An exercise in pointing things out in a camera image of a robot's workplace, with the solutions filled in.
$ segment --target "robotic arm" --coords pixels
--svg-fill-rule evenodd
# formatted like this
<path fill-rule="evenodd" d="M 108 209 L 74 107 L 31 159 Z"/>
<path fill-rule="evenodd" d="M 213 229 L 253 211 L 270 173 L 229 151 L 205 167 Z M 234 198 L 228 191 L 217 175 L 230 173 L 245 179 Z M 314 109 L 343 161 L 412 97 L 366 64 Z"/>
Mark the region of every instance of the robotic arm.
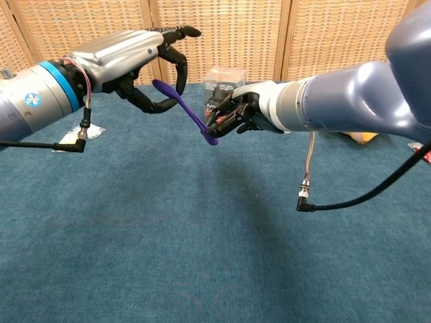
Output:
<path fill-rule="evenodd" d="M 207 132 L 215 138 L 234 129 L 237 133 L 310 132 L 297 210 L 340 209 L 371 199 L 431 150 L 431 2 L 395 27 L 385 50 L 388 63 L 367 62 L 298 81 L 239 87 L 211 112 Z M 216 122 L 221 116 L 224 119 Z M 308 205 L 307 169 L 314 134 L 319 131 L 386 133 L 425 145 L 372 192 L 347 203 Z"/>
<path fill-rule="evenodd" d="M 0 81 L 0 150 L 12 146 L 83 152 L 92 93 L 116 92 L 148 114 L 171 109 L 176 100 L 153 102 L 134 86 L 134 81 L 140 69 L 159 56 L 175 64 L 176 90 L 182 94 L 187 60 L 171 44 L 200 35 L 190 26 L 115 32 L 78 46 L 56 61 L 40 62 L 16 75 L 4 71 L 5 79 Z M 84 118 L 75 145 L 20 142 L 82 107 Z"/>

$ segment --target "purple object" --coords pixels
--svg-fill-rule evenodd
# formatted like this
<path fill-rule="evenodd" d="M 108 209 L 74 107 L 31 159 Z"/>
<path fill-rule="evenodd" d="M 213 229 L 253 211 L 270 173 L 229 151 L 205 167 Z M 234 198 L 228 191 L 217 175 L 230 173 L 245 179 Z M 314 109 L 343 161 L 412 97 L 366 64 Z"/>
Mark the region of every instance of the purple object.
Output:
<path fill-rule="evenodd" d="M 183 107 L 184 111 L 190 116 L 190 118 L 192 118 L 193 121 L 195 121 L 195 124 L 199 127 L 199 129 L 201 129 L 201 134 L 204 136 L 205 140 L 210 145 L 215 146 L 218 144 L 218 140 L 216 138 L 210 137 L 207 134 L 207 127 L 205 126 L 205 124 L 200 121 L 196 114 L 185 104 L 180 94 L 175 91 L 173 87 L 169 86 L 163 81 L 160 81 L 159 79 L 153 80 L 153 85 L 159 92 L 162 92 L 165 96 L 178 101 L 180 106 Z"/>

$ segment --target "box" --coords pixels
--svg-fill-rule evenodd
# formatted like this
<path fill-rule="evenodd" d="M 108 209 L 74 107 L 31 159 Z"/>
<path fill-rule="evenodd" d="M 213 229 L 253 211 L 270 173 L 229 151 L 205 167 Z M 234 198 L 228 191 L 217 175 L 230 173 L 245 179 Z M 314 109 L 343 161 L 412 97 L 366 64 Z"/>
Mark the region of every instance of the box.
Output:
<path fill-rule="evenodd" d="M 218 106 L 232 90 L 246 84 L 245 69 L 213 67 L 203 79 L 203 119 Z"/>

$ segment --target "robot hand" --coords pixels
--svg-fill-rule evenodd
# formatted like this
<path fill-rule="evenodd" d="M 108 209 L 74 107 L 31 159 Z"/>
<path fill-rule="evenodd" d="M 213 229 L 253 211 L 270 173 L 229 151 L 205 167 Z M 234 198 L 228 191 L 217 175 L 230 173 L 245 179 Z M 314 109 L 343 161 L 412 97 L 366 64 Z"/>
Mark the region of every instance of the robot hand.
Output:
<path fill-rule="evenodd" d="M 211 137 L 227 135 L 237 127 L 237 133 L 271 131 L 284 133 L 269 118 L 271 99 L 279 88 L 273 81 L 264 81 L 236 88 L 209 114 L 205 125 Z"/>
<path fill-rule="evenodd" d="M 43 61 L 0 80 L 0 150 L 35 147 L 83 152 L 90 126 L 92 93 L 116 92 L 145 113 L 162 113 L 176 105 L 167 99 L 152 102 L 134 86 L 141 68 L 156 57 L 174 63 L 176 90 L 184 91 L 187 60 L 171 45 L 200 31 L 190 26 L 115 32 L 83 44 L 57 60 Z M 31 134 L 85 106 L 79 146 L 20 143 Z"/>
<path fill-rule="evenodd" d="M 182 94 L 187 81 L 187 59 L 171 45 L 187 36 L 200 35 L 191 26 L 117 32 L 75 48 L 70 57 L 88 73 L 93 92 L 115 91 L 142 112 L 162 113 L 175 106 L 176 100 L 152 102 L 133 82 L 139 77 L 139 70 L 159 56 L 175 64 L 176 90 Z"/>

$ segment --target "wooden frame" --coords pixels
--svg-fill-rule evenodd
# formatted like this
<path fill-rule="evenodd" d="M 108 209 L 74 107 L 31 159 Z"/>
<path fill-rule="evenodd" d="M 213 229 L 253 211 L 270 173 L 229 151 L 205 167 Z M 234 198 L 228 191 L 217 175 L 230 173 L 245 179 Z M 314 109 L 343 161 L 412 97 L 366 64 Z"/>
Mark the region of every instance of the wooden frame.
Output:
<path fill-rule="evenodd" d="M 24 39 L 24 43 L 26 44 L 26 48 L 30 51 L 30 53 L 33 57 L 33 60 L 34 60 L 33 63 L 40 62 L 42 60 L 42 58 L 40 56 L 38 47 L 36 46 L 36 43 L 34 41 L 33 35 L 29 31 L 27 24 L 26 24 L 26 21 L 22 17 L 20 7 L 15 2 L 15 0 L 5 0 L 5 1 L 9 3 L 9 6 L 12 10 L 12 14 L 15 16 L 15 19 L 16 19 L 15 25 L 16 25 L 18 31 L 20 32 L 20 34 L 22 35 L 22 38 Z"/>
<path fill-rule="evenodd" d="M 416 1 L 416 8 L 420 7 L 421 5 L 423 5 L 425 2 L 428 2 L 429 0 L 417 0 Z"/>
<path fill-rule="evenodd" d="M 288 24 L 290 16 L 290 6 L 294 0 L 283 0 L 281 3 L 280 22 L 277 38 L 277 52 L 275 53 L 274 62 L 274 81 L 281 81 L 281 71 L 283 69 L 284 52 L 286 50 L 286 37 L 288 33 Z"/>
<path fill-rule="evenodd" d="M 10 6 L 10 3 L 6 0 L 0 0 L 0 7 L 3 13 L 5 14 L 5 17 L 7 19 L 7 22 L 9 23 L 13 34 L 16 37 L 16 40 L 18 41 L 19 46 L 21 47 L 25 58 L 29 62 L 29 64 L 34 65 L 37 61 L 37 56 L 35 57 L 32 51 L 29 48 L 28 43 L 26 42 L 26 39 L 24 38 L 24 35 L 22 30 L 18 27 L 17 23 L 15 22 L 13 16 L 18 20 L 17 18 L 17 12 L 16 9 L 14 9 L 12 6 Z"/>
<path fill-rule="evenodd" d="M 159 12 L 159 6 L 157 3 L 157 0 L 147 0 L 149 2 L 149 10 L 150 13 L 152 15 L 152 23 L 154 27 L 162 27 L 160 25 L 160 12 Z M 169 76 L 168 76 L 168 65 L 166 63 L 166 61 L 157 58 L 155 60 L 158 64 L 158 68 L 160 71 L 160 78 L 163 82 L 168 82 L 169 81 Z"/>
<path fill-rule="evenodd" d="M 286 81 L 288 77 L 290 51 L 292 49 L 292 43 L 294 41 L 294 31 L 295 31 L 296 15 L 298 13 L 299 1 L 300 0 L 292 0 L 292 2 L 290 3 L 288 28 L 286 31 L 286 42 L 285 42 L 286 48 L 284 50 L 283 65 L 281 67 L 281 75 L 280 75 L 280 78 L 282 81 Z"/>
<path fill-rule="evenodd" d="M 154 25 L 154 14 L 152 15 L 152 9 L 150 7 L 150 0 L 140 0 L 141 5 L 141 13 L 143 17 L 143 27 L 145 29 L 155 27 Z M 162 77 L 162 72 L 160 70 L 160 60 L 157 57 L 151 62 L 152 70 L 154 78 L 161 79 L 164 81 Z"/>
<path fill-rule="evenodd" d="M 425 3 L 425 1 L 421 1 L 421 0 L 409 0 L 409 2 L 407 3 L 407 6 L 405 7 L 405 11 L 404 11 L 403 17 L 405 17 L 406 15 L 409 15 L 411 12 L 414 11 L 414 9 L 416 9 L 417 7 L 419 7 L 422 3 Z"/>

